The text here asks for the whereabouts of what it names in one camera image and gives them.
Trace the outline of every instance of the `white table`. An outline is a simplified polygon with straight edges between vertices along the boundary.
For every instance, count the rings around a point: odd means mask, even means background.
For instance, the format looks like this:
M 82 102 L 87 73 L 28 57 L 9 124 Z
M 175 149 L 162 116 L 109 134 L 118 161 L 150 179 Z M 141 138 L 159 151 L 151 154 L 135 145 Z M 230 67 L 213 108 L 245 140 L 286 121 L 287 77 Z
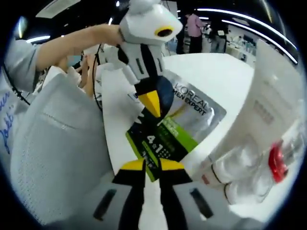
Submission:
M 234 123 L 251 86 L 253 71 L 246 63 L 228 54 L 185 54 L 164 58 L 166 69 L 176 73 L 213 98 L 227 112 L 215 130 L 182 161 L 190 175 L 214 150 Z M 115 173 L 137 159 L 125 133 L 143 106 L 134 103 L 128 93 L 135 91 L 120 69 L 104 74 L 102 103 L 106 140 Z

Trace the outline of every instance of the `black pants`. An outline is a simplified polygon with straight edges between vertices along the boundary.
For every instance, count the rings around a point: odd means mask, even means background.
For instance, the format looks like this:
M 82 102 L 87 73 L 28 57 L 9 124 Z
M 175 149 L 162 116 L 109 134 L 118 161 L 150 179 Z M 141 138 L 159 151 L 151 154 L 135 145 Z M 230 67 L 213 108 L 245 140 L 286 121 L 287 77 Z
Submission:
M 184 40 L 184 35 L 182 36 L 177 36 L 177 49 L 176 49 L 176 53 L 177 54 L 184 54 L 183 52 L 183 40 Z
M 202 52 L 202 36 L 190 37 L 190 54 L 201 53 Z

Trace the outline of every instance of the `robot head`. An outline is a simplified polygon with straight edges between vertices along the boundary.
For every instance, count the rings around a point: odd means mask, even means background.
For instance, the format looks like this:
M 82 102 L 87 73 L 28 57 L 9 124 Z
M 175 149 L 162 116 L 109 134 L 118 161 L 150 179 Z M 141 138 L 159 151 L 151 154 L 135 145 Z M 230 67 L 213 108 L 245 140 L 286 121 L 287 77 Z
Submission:
M 126 42 L 162 45 L 181 31 L 180 21 L 159 2 L 160 0 L 131 0 L 130 8 L 120 22 Z

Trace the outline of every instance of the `ceiling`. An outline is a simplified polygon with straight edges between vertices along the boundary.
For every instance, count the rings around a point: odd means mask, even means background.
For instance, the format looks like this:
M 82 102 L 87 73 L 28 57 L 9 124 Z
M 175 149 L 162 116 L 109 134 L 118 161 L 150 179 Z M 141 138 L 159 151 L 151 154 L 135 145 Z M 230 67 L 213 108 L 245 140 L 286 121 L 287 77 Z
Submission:
M 27 11 L 24 12 L 24 17 L 28 20 L 28 27 L 23 35 L 23 39 L 44 35 L 50 35 L 51 39 L 56 38 L 89 25 L 107 23 L 110 17 L 116 15 L 118 12 L 118 7 L 116 7 L 117 0 L 80 0 L 80 2 L 62 11 L 52 19 L 36 18 L 35 16 L 51 2 L 52 0 L 33 1 L 31 7 L 27 8 Z M 180 16 L 182 16 L 184 10 L 188 7 L 223 9 L 238 12 L 256 18 L 283 34 L 286 33 L 286 37 L 294 42 L 294 39 L 289 34 L 286 25 L 282 23 L 278 13 L 265 0 L 177 0 L 176 2 L 178 9 L 182 10 L 179 13 Z M 224 20 L 233 21 L 232 15 L 205 11 L 198 11 L 197 13 L 199 16 L 209 18 L 215 16 Z M 296 50 L 275 33 L 252 21 L 247 20 L 247 22 L 251 28 L 267 35 L 286 48 L 295 58 L 297 57 Z

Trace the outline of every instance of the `ceiling light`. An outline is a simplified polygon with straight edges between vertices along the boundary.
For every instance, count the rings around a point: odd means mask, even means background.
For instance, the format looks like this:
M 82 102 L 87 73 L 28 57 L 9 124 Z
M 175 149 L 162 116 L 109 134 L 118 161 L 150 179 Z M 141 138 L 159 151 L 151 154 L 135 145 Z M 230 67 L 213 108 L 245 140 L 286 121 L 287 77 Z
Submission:
M 244 25 L 241 25 L 239 23 L 234 23 L 234 22 L 231 22 L 231 21 L 227 21 L 227 20 L 222 20 L 222 22 L 224 23 L 228 23 L 228 24 L 233 24 L 233 25 L 236 25 L 236 26 L 239 26 L 239 27 L 242 27 L 246 30 L 249 30 L 263 38 L 265 38 L 266 40 L 268 40 L 269 42 L 272 42 L 275 46 L 277 46 L 278 48 L 280 48 L 295 64 L 297 64 L 297 60 L 287 51 L 285 50 L 280 44 L 278 44 L 277 42 L 275 42 L 274 40 L 272 40 L 271 38 L 269 38 L 268 36 L 258 32 L 257 30 L 254 30 L 250 27 L 247 27 L 247 26 L 244 26 Z
M 109 25 L 112 24 L 112 21 L 113 21 L 113 18 L 110 18 L 110 20 L 109 20 Z
M 279 37 L 281 37 L 282 39 L 284 39 L 287 42 L 289 42 L 295 49 L 297 49 L 297 47 L 288 38 L 286 38 L 282 33 L 280 33 L 279 31 L 275 30 L 273 27 L 267 25 L 266 23 L 263 23 L 262 21 L 259 21 L 258 19 L 252 18 L 250 16 L 247 16 L 247 15 L 244 15 L 244 14 L 241 14 L 241 13 L 232 12 L 232 11 L 225 11 L 225 10 L 219 10 L 219 9 L 197 9 L 197 10 L 198 11 L 207 11 L 207 12 L 227 13 L 227 14 L 238 16 L 238 17 L 246 18 L 248 20 L 251 20 L 251 21 L 253 21 L 255 23 L 258 23 L 258 24 L 266 27 L 267 29 L 271 30 L 272 32 L 277 34 Z
M 38 41 L 42 41 L 42 40 L 46 40 L 46 39 L 49 39 L 50 36 L 47 35 L 47 36 L 41 36 L 41 37 L 34 37 L 34 38 L 30 38 L 27 40 L 27 43 L 31 43 L 31 42 L 38 42 Z

